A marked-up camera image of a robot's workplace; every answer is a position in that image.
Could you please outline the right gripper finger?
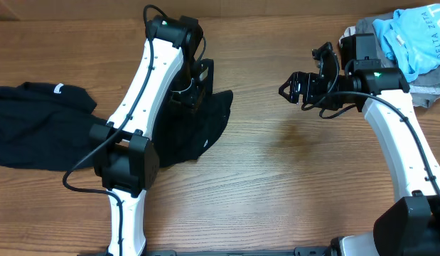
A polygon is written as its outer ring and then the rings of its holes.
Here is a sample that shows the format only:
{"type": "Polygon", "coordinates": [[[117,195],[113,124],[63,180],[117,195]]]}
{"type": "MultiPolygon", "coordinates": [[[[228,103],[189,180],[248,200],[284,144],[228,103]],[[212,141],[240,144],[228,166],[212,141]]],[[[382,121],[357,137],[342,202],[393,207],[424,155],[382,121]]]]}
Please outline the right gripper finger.
{"type": "Polygon", "coordinates": [[[279,87],[281,96],[299,96],[300,91],[299,72],[292,73],[287,81],[279,87]]]}
{"type": "Polygon", "coordinates": [[[291,104],[304,104],[304,95],[303,94],[299,94],[299,93],[284,93],[282,95],[282,97],[284,99],[286,99],[288,102],[290,102],[291,104]]]}

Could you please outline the black t-shirt with logo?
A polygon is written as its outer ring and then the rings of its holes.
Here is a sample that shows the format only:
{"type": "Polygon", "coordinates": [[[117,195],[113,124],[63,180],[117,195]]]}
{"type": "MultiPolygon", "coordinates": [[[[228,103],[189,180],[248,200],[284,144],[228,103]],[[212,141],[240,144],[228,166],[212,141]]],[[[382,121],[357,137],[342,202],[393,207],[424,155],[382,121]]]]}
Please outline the black t-shirt with logo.
{"type": "Polygon", "coordinates": [[[152,134],[160,167],[198,160],[224,132],[232,101],[233,92],[226,90],[204,97],[194,113],[166,104],[158,113],[152,134]]]}

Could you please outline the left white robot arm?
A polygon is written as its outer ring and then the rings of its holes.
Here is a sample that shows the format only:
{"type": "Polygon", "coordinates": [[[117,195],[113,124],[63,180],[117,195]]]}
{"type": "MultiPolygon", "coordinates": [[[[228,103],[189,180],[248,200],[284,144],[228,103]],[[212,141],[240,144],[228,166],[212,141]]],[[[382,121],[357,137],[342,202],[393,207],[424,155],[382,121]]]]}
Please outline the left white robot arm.
{"type": "Polygon", "coordinates": [[[146,23],[139,68],[121,104],[90,141],[95,174],[111,207],[108,255],[144,255],[144,201],[159,170],[152,133],[159,111],[194,116],[213,91],[213,61],[195,52],[204,39],[196,18],[157,15],[146,23]]]}

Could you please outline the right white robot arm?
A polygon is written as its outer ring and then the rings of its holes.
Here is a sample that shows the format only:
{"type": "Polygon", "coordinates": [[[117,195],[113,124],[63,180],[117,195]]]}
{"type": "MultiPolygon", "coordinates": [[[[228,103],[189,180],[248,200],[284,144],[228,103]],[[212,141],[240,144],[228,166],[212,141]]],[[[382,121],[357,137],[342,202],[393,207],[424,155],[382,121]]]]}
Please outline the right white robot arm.
{"type": "Polygon", "coordinates": [[[317,73],[292,73],[279,88],[302,110],[336,118],[356,109],[375,133],[395,202],[362,235],[334,238],[323,255],[440,255],[440,166],[419,126],[409,84],[399,68],[385,68],[371,33],[325,43],[312,52],[317,73]]]}

